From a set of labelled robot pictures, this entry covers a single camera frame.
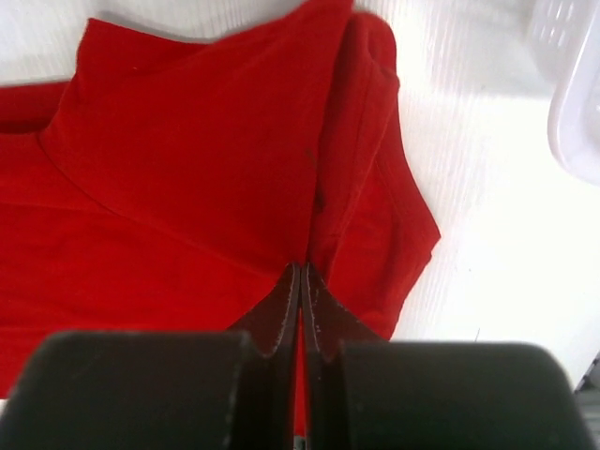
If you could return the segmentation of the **white plastic basket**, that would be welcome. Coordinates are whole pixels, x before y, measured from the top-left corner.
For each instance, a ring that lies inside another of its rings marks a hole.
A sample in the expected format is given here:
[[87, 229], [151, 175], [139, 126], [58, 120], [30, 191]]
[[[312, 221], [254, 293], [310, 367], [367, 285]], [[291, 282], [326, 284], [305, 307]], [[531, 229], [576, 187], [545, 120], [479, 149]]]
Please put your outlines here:
[[527, 45], [554, 88], [550, 151], [576, 178], [599, 184], [599, 3], [536, 1]]

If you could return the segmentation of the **red t shirt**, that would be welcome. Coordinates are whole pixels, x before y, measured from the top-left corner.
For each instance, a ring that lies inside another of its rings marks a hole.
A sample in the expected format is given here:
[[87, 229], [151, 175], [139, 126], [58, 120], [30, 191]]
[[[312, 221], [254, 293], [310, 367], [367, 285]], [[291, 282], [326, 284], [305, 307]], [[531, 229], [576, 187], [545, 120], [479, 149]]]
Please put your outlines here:
[[68, 332], [219, 333], [300, 268], [390, 341], [440, 238], [404, 154], [397, 43], [306, 1], [212, 43], [91, 20], [66, 82], [1, 91], [1, 395]]

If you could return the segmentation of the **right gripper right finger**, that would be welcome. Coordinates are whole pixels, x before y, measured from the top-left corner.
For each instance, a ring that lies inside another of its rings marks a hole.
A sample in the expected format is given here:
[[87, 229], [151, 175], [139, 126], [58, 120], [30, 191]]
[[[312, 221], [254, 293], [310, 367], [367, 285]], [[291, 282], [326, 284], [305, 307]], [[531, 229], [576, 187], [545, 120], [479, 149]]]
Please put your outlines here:
[[301, 276], [310, 449], [588, 449], [562, 368], [528, 344], [390, 342]]

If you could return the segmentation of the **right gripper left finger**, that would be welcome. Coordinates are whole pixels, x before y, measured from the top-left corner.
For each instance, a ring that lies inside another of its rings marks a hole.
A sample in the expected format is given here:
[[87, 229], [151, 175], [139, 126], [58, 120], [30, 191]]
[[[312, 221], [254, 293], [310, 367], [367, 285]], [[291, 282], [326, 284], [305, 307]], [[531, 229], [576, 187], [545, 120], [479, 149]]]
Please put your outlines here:
[[5, 449], [290, 449], [300, 268], [219, 333], [68, 332], [30, 358]]

